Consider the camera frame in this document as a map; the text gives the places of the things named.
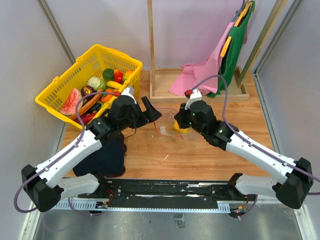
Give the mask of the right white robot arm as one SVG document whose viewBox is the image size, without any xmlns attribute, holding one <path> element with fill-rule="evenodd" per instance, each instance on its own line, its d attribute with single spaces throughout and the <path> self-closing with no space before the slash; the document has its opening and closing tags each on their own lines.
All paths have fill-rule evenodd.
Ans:
<svg viewBox="0 0 320 240">
<path fill-rule="evenodd" d="M 269 176 L 235 173 L 226 188 L 227 196 L 238 200 L 243 195 L 277 198 L 292 209 L 299 209 L 313 186 L 311 163 L 281 155 L 248 137 L 237 127 L 221 121 L 203 100 L 180 105 L 174 116 L 179 128 L 192 128 L 211 145 L 236 154 L 266 171 Z"/>
</svg>

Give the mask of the clear zip top bag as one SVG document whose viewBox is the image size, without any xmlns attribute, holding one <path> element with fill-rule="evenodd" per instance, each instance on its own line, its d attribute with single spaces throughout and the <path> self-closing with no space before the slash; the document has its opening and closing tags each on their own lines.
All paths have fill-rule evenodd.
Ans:
<svg viewBox="0 0 320 240">
<path fill-rule="evenodd" d="M 156 106 L 162 116 L 154 122 L 155 131 L 163 137 L 193 140 L 196 136 L 191 128 L 180 129 L 174 116 L 178 111 L 172 107 Z"/>
</svg>

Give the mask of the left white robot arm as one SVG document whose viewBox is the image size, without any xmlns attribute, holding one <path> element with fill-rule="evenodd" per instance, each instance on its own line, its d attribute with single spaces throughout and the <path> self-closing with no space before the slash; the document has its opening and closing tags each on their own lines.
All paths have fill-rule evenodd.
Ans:
<svg viewBox="0 0 320 240">
<path fill-rule="evenodd" d="M 39 212 L 47 212 L 65 198 L 80 194 L 93 194 L 101 198 L 107 193 L 107 185 L 92 173 L 65 179 L 65 174 L 89 155 L 120 136 L 122 131 L 138 129 L 158 120 L 162 114 L 142 97 L 146 108 L 142 111 L 132 95 L 120 95 L 106 115 L 92 120 L 80 135 L 56 155 L 37 166 L 27 164 L 21 170 L 24 191 Z"/>
</svg>

